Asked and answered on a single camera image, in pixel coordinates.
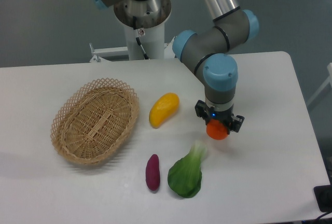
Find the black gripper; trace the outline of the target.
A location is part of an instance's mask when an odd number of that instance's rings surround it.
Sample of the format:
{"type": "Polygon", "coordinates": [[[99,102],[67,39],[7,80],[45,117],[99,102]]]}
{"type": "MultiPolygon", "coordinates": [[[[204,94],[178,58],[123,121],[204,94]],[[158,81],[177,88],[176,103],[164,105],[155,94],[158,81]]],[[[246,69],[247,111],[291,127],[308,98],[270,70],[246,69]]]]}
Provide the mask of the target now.
{"type": "Polygon", "coordinates": [[[231,132],[238,133],[244,122],[243,116],[233,115],[233,100],[225,104],[216,104],[209,100],[205,102],[198,100],[195,105],[195,112],[197,117],[205,121],[206,125],[212,119],[218,120],[228,128],[228,134],[231,132]]]}

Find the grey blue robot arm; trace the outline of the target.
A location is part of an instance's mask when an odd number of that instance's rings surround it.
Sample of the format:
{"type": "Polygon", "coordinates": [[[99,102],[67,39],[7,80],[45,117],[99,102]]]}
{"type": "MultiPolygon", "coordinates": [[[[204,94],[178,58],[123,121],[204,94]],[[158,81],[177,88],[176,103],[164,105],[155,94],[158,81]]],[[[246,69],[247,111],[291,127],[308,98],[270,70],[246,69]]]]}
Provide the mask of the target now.
{"type": "MultiPolygon", "coordinates": [[[[99,9],[113,7],[125,31],[130,60],[164,58],[164,24],[171,13],[170,0],[93,0],[99,9]]],[[[175,56],[204,85],[205,99],[195,106],[213,139],[238,132],[244,118],[233,113],[238,66],[229,50],[255,37],[257,17],[237,0],[204,0],[213,27],[203,34],[186,30],[175,36],[175,56]]]]}

